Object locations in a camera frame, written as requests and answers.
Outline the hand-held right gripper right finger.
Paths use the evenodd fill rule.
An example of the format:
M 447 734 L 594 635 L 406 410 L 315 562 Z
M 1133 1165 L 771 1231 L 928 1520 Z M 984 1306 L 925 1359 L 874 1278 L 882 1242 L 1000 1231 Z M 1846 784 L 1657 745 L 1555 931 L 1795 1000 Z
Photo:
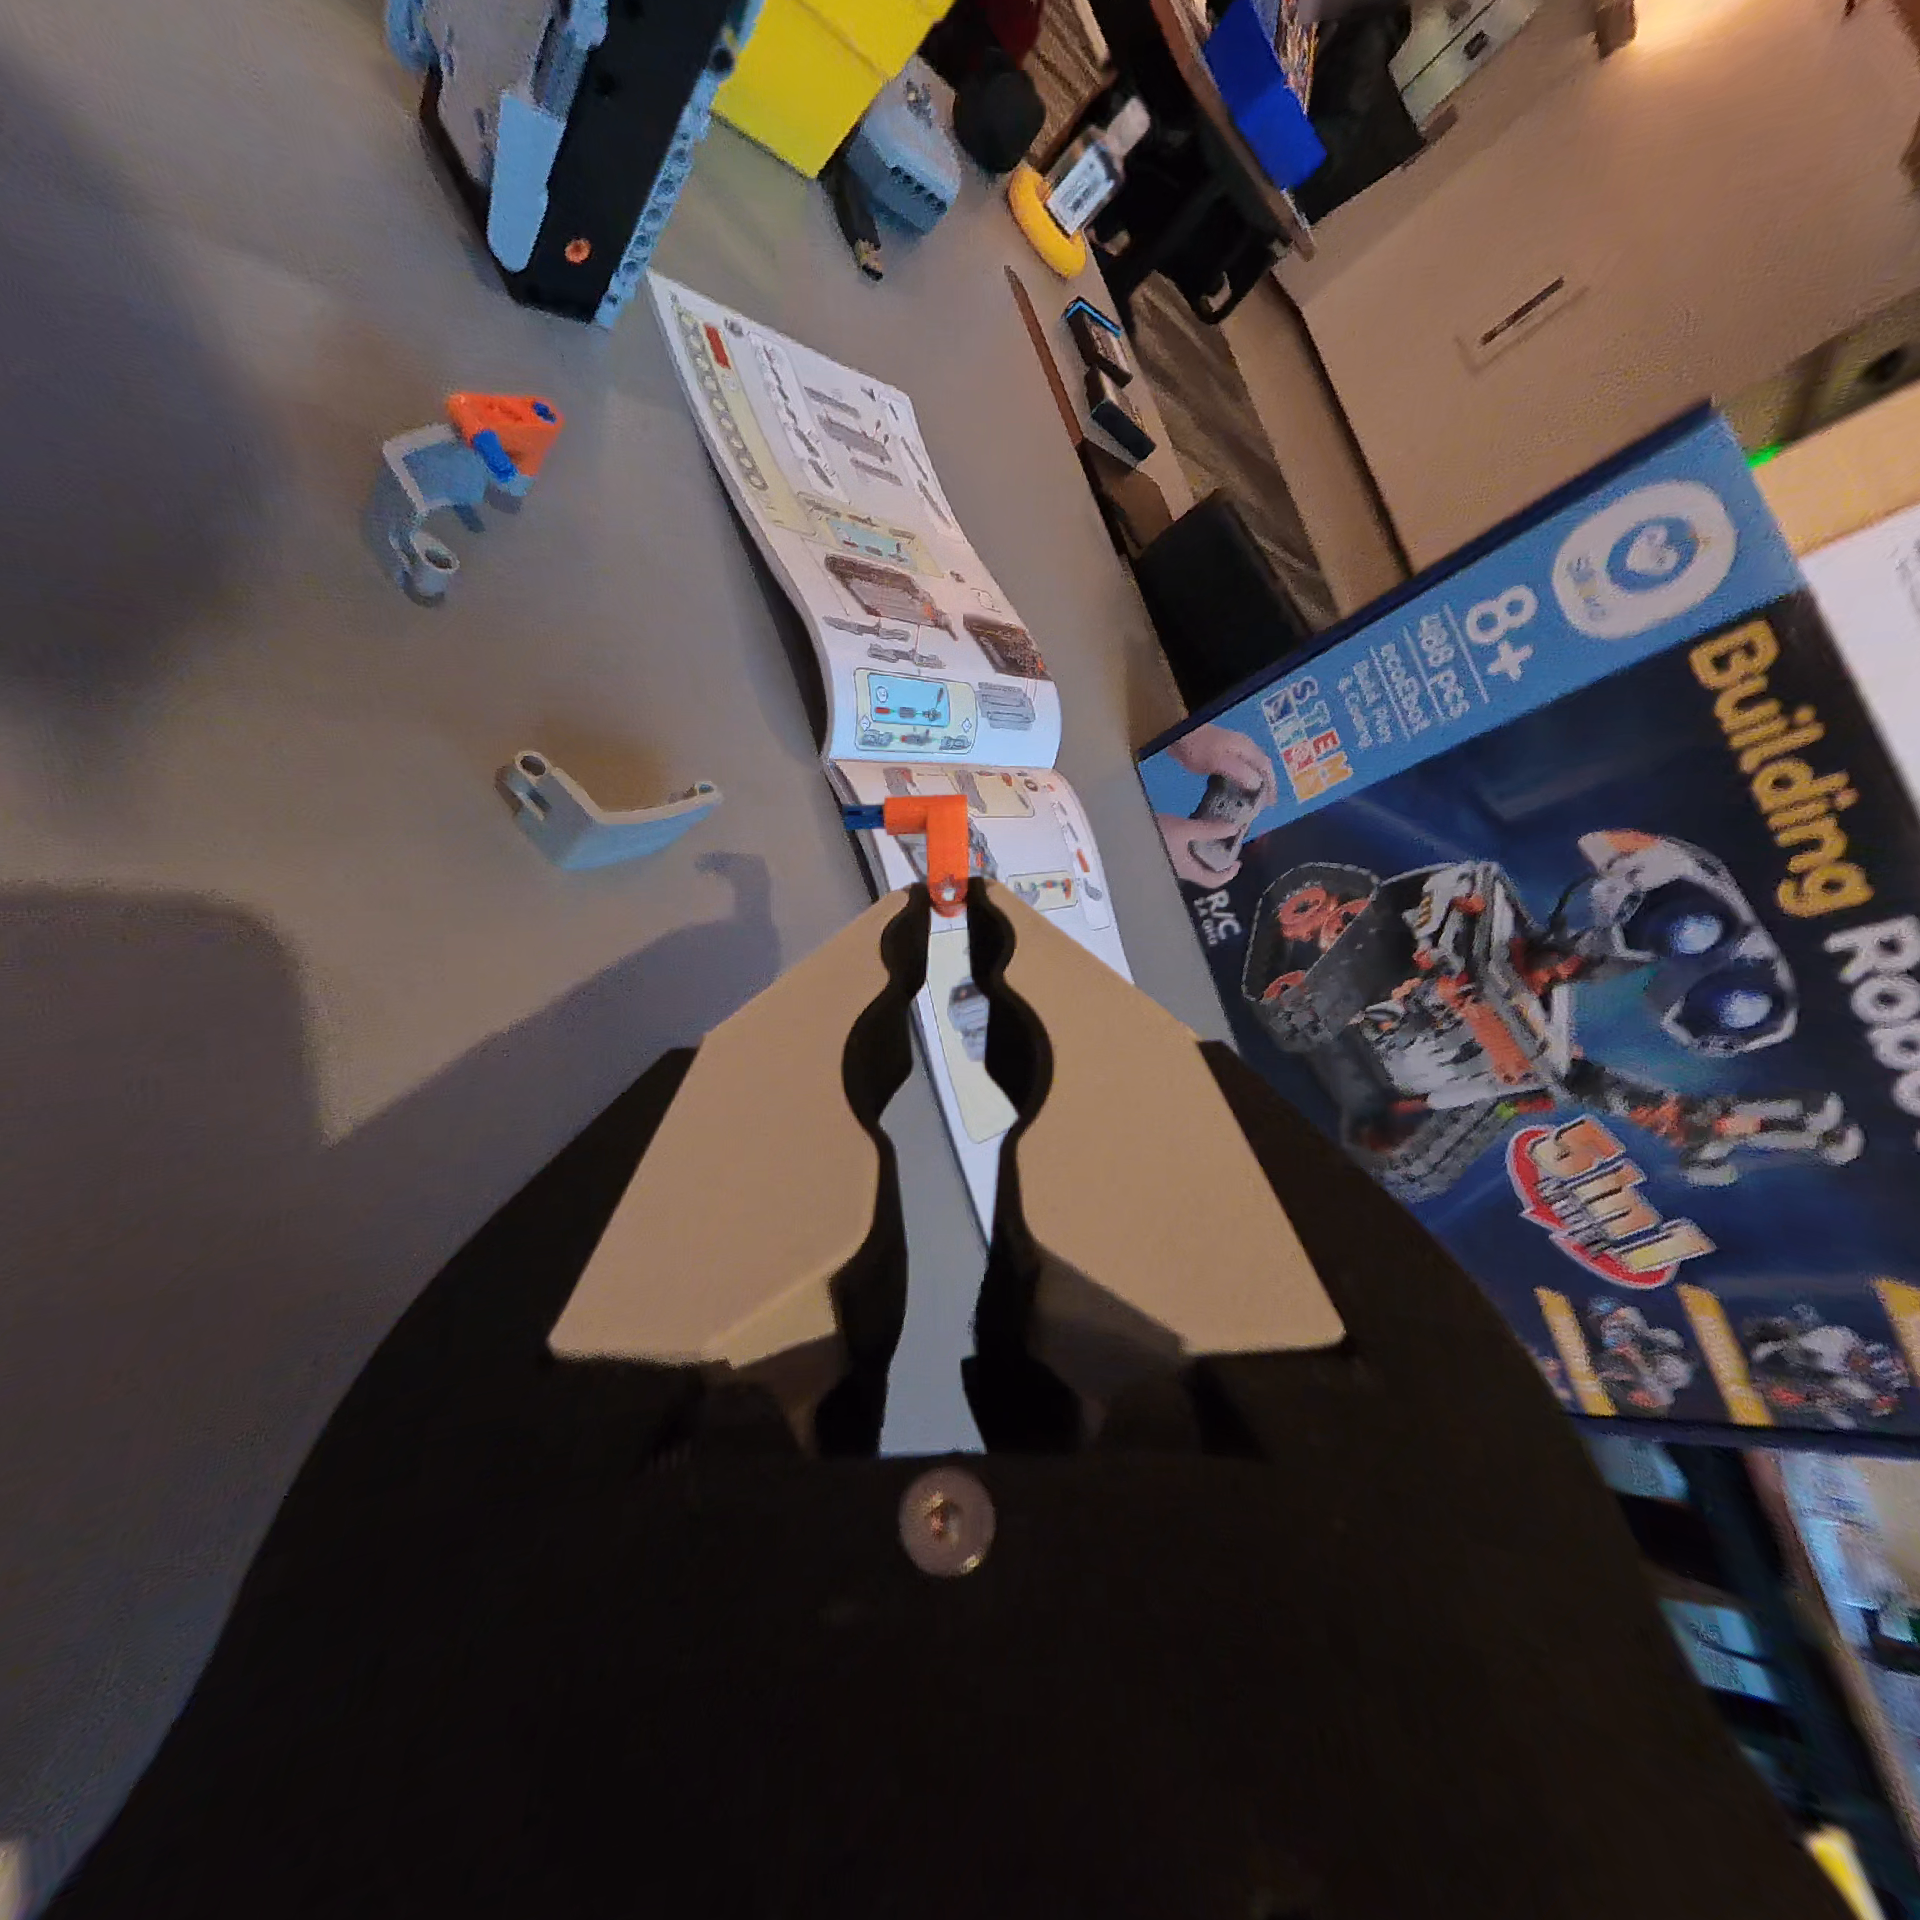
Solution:
M 1195 1363 L 1333 1353 L 1341 1315 L 1189 1024 L 997 880 L 966 935 L 1011 1106 L 965 1363 L 986 1448 L 1077 1450 Z

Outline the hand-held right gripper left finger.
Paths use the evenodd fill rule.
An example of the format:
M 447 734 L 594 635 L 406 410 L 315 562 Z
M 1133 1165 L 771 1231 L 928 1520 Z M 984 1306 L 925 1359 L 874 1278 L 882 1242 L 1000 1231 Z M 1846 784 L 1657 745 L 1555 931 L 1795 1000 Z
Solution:
M 882 1115 L 918 990 L 909 885 L 689 1051 L 546 1337 L 554 1360 L 758 1389 L 803 1450 L 878 1451 L 906 1280 Z

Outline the grey curved panel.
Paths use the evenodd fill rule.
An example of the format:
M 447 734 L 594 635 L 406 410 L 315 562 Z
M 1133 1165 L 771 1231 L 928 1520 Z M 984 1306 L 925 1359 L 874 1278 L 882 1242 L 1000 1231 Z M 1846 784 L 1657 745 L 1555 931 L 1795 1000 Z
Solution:
M 496 790 L 520 834 L 563 873 L 592 873 L 654 857 L 725 803 L 718 784 L 697 782 L 654 808 L 598 808 L 539 752 L 506 760 L 496 771 Z
M 382 443 L 365 513 L 368 549 L 413 605 L 435 606 L 458 574 L 458 555 L 433 531 L 438 519 L 479 534 L 487 506 L 519 504 L 527 493 L 491 493 L 450 423 L 409 430 Z

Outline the orange angle connector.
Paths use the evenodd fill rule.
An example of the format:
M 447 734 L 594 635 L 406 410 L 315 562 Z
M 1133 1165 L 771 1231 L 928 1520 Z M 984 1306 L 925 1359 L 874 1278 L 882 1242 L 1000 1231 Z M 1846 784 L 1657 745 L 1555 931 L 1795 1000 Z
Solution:
M 461 443 L 477 429 L 494 429 L 509 449 L 519 472 L 523 493 L 539 478 L 546 455 L 557 443 L 563 429 L 559 415 L 557 429 L 542 429 L 526 413 L 527 397 L 487 394 L 487 392 L 451 392 L 446 397 L 446 416 Z
M 918 845 L 928 905 L 942 921 L 966 912 L 970 885 L 968 803 L 957 794 L 888 797 L 879 830 L 902 848 Z

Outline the grey desk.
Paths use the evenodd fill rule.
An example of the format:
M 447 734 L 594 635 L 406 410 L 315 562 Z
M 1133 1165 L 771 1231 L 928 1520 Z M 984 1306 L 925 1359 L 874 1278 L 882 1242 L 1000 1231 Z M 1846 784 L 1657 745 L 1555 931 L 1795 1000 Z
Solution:
M 376 6 L 3 6 L 3 1914 L 127 1800 L 369 1353 L 869 904 L 641 301 L 506 301 Z M 435 606 L 447 394 L 563 416 Z M 559 872 L 496 771 L 672 848 Z

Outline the blue robot kit box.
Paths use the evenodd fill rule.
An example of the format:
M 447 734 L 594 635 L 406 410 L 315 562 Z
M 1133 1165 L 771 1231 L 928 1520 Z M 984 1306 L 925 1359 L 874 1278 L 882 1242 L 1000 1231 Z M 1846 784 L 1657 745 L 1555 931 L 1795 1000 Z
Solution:
M 1914 1457 L 1914 443 L 1669 423 L 1143 750 L 1240 1058 L 1575 1415 Z

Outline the black cube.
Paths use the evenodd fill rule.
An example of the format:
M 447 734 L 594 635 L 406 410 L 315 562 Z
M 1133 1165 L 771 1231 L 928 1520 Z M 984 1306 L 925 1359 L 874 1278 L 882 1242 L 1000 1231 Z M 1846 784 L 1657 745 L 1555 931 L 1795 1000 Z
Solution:
M 1240 507 L 1199 496 L 1152 535 L 1130 573 L 1189 717 L 1210 714 L 1323 650 Z

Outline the open instruction booklet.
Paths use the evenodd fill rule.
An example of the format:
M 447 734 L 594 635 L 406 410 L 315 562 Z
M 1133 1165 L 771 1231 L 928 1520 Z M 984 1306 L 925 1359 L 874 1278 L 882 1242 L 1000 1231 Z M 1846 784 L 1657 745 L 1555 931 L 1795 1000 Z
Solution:
M 879 894 L 923 880 L 890 800 L 966 808 L 966 870 L 1130 978 L 1090 819 L 1058 768 L 1062 699 L 965 535 L 912 398 L 650 272 L 704 443 L 799 616 L 823 771 Z

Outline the black grey toy robot chassis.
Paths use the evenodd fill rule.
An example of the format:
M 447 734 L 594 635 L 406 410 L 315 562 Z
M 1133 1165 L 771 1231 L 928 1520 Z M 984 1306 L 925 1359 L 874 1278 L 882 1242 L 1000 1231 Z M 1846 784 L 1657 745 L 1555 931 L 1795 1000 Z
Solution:
M 505 294 L 607 330 L 633 301 L 758 2 L 387 2 L 425 147 Z

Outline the grey motor block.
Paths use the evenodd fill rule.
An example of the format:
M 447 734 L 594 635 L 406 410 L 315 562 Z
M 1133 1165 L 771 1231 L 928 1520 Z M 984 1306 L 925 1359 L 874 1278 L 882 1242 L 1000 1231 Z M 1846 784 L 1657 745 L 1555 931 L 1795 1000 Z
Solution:
M 874 213 L 913 235 L 945 218 L 962 183 L 950 105 L 945 82 L 913 57 L 879 90 L 848 141 L 848 173 Z

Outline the beige cardboard box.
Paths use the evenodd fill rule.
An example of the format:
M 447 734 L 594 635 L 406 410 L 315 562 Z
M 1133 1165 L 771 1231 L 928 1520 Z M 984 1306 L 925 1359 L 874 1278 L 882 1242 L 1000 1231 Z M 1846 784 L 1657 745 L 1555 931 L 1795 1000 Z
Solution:
M 1562 105 L 1369 246 L 1320 226 L 1297 305 L 1415 567 L 1738 382 L 1767 333 L 1746 213 L 1666 136 Z

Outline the black round object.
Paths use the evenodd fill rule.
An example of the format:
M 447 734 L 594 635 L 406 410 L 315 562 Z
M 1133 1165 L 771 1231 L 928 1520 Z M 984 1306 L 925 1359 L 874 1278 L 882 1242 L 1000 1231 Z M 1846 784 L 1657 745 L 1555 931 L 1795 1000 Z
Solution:
M 986 176 L 1011 174 L 1038 143 L 1043 120 L 1040 90 L 1018 65 L 981 63 L 952 93 L 952 137 Z

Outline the blue storage bin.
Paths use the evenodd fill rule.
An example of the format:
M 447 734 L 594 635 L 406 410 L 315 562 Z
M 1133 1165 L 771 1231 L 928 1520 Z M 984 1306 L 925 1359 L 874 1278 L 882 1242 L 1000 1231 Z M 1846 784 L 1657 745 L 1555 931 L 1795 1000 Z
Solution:
M 1311 30 L 1288 6 L 1230 2 L 1208 19 L 1201 63 L 1233 131 L 1271 185 L 1303 185 L 1328 158 L 1303 94 L 1311 82 Z

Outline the yellow storage bin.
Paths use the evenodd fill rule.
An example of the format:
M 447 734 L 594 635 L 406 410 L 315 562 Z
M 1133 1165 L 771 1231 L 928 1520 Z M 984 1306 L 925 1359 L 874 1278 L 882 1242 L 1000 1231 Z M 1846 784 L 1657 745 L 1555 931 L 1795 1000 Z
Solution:
M 712 114 L 816 179 L 950 2 L 765 2 Z

